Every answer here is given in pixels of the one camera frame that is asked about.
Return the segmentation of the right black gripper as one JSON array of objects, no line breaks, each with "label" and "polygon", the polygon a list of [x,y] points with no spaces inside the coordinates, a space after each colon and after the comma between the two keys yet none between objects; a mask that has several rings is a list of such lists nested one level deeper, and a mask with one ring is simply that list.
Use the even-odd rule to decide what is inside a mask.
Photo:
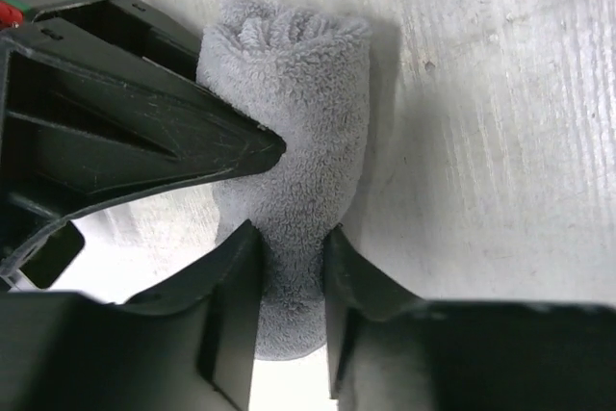
[{"label": "right black gripper", "polygon": [[139,0],[1,0],[1,287],[85,245],[75,220],[271,169],[279,136],[195,81],[198,38]]}]

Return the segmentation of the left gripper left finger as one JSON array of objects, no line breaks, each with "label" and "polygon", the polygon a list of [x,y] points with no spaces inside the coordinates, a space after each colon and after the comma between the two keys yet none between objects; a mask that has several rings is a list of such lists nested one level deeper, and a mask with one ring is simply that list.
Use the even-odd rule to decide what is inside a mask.
[{"label": "left gripper left finger", "polygon": [[122,304],[68,292],[1,297],[5,410],[245,410],[261,235],[250,223]]}]

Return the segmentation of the grey towel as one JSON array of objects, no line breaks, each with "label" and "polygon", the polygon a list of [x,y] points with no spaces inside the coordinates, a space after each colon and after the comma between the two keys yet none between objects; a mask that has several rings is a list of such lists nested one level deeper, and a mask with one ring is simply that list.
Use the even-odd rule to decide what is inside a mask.
[{"label": "grey towel", "polygon": [[272,169],[212,187],[218,240],[250,221],[265,242],[261,360],[293,360],[325,342],[322,245],[363,169],[370,45],[362,18],[268,0],[225,1],[203,33],[197,81],[286,144]]}]

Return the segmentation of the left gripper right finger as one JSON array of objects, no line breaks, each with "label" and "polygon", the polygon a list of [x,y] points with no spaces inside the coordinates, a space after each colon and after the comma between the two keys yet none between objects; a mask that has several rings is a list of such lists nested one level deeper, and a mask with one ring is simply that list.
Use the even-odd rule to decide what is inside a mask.
[{"label": "left gripper right finger", "polygon": [[594,303],[428,300],[323,246],[331,397],[342,410],[611,410],[615,311]]}]

